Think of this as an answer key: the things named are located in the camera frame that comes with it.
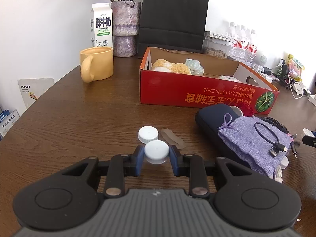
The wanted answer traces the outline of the white milk carton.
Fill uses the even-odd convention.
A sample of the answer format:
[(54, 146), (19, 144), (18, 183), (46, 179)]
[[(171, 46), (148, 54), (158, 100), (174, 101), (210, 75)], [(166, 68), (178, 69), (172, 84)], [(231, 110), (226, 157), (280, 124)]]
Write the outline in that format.
[(90, 32), (92, 47), (113, 47), (113, 11), (110, 3), (92, 4)]

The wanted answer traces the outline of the water bottle right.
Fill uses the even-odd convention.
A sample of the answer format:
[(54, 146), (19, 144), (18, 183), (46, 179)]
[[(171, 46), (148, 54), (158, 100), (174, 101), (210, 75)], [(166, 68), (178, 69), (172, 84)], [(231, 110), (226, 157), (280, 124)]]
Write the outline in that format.
[(246, 47), (246, 53), (244, 57), (244, 61), (247, 66), (251, 66), (256, 56), (256, 52), (258, 49), (257, 44), (258, 44), (257, 32), (253, 29), (249, 36), (248, 45)]

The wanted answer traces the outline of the clear jar of seeds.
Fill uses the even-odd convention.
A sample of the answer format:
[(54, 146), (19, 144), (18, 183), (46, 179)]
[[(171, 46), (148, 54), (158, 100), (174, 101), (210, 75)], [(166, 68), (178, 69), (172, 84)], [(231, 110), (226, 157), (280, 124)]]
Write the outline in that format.
[(202, 53), (217, 58), (227, 58), (231, 43), (228, 41), (206, 37), (202, 45)]

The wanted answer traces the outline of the purple woven pouch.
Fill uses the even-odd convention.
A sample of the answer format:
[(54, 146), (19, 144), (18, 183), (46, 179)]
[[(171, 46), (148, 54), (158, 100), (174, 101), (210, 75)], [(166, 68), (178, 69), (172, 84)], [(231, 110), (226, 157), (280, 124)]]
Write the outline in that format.
[(232, 121), (229, 113), (217, 133), (252, 170), (268, 177), (286, 156), (292, 141), (290, 135), (258, 117), (241, 116)]

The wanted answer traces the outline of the yellow ceramic mug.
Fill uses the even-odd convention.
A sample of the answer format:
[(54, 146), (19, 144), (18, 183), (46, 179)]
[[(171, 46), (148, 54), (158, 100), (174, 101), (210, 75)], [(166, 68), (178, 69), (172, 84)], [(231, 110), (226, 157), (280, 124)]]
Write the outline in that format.
[(80, 51), (80, 74), (83, 82), (104, 80), (113, 73), (113, 48), (92, 47)]

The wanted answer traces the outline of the water bottle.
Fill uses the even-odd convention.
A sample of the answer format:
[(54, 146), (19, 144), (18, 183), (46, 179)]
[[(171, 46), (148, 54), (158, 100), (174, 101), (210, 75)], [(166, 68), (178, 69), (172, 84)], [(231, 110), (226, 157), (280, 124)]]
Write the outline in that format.
[(236, 50), (236, 56), (238, 59), (244, 59), (245, 57), (249, 40), (249, 33), (249, 30), (244, 25), (241, 25)]
[(258, 49), (257, 44), (258, 44), (257, 32), (253, 29), (249, 36), (248, 45), (246, 47), (246, 53), (244, 57), (244, 61), (247, 66), (251, 66), (256, 56), (256, 52)]
[(234, 57), (236, 50), (238, 48), (238, 40), (239, 40), (239, 25), (236, 25), (234, 22), (230, 22), (229, 29), (228, 29), (228, 35), (232, 39), (232, 45), (228, 52), (229, 57)]

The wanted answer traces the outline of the purple mottled vase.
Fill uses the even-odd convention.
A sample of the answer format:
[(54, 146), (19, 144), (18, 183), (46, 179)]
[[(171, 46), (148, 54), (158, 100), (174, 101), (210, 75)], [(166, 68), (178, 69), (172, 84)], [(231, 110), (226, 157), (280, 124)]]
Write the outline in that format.
[(114, 56), (132, 57), (137, 53), (136, 37), (140, 28), (141, 2), (116, 1), (113, 10)]

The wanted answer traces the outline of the white robot figurine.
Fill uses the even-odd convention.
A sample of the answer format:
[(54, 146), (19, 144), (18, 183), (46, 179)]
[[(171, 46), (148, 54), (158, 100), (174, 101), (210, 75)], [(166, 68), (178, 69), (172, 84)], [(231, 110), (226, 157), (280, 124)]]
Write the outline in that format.
[(264, 66), (267, 63), (267, 57), (265, 55), (262, 55), (260, 53), (256, 53), (256, 56), (254, 57), (251, 68), (259, 73), (264, 72)]

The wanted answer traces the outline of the navy glasses case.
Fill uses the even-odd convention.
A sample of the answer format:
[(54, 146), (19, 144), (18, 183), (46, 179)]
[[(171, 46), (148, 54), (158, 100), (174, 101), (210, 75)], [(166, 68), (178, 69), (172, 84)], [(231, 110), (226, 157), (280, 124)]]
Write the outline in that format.
[(217, 133), (218, 128), (224, 123), (223, 117), (226, 113), (231, 114), (232, 121), (239, 117), (230, 106), (220, 103), (200, 109), (195, 115), (195, 121), (203, 135), (211, 143), (217, 157), (227, 157), (228, 159), (250, 168), (247, 162), (241, 160), (224, 144)]

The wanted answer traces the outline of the black paper bag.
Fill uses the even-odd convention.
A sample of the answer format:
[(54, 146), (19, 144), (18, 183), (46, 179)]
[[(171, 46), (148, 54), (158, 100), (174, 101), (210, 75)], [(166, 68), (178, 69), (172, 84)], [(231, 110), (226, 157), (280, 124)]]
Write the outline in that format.
[(148, 47), (199, 53), (209, 0), (142, 0), (137, 55)]

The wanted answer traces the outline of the yellow snack packet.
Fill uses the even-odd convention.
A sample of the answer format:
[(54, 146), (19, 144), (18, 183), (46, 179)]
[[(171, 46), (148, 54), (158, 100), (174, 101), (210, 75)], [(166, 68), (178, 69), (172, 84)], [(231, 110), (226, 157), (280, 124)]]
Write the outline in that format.
[(292, 54), (288, 54), (288, 74), (295, 81), (302, 81), (302, 71), (305, 67)]

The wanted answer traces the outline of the yellow white plush toy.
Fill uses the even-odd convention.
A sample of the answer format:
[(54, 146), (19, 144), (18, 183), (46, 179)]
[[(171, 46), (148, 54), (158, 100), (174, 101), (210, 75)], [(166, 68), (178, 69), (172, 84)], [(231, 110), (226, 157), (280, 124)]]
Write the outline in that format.
[(183, 63), (172, 63), (164, 59), (157, 59), (151, 66), (152, 71), (168, 72), (191, 75), (191, 71), (188, 66)]

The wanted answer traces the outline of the water bottle middle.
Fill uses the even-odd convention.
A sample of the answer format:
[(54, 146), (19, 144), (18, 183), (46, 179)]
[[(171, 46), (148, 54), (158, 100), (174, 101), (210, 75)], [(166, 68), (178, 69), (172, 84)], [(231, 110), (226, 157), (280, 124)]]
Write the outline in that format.
[(245, 57), (249, 40), (249, 33), (249, 30), (244, 25), (241, 25), (236, 50), (236, 56), (238, 59), (244, 59)]

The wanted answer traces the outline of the flat box on jar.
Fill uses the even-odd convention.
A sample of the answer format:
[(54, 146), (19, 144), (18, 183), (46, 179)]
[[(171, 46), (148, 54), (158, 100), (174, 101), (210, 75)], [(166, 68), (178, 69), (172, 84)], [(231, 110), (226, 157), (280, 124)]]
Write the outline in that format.
[(206, 31), (205, 32), (205, 36), (207, 36), (209, 38), (219, 39), (219, 40), (222, 40), (222, 41), (227, 41), (227, 42), (234, 42), (235, 41), (235, 39), (232, 38), (231, 36), (226, 36), (226, 35), (223, 35), (223, 34), (217, 34), (217, 33), (213, 33), (213, 32), (210, 32), (210, 31)]

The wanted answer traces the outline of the red fabric flower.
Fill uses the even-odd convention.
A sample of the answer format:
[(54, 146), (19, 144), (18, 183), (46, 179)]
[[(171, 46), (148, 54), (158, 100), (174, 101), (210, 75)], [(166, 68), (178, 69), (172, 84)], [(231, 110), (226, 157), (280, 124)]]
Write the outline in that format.
[(252, 117), (254, 115), (254, 112), (252, 110), (252, 108), (250, 108), (248, 105), (242, 103), (239, 108), (241, 109), (243, 115), (245, 117)]

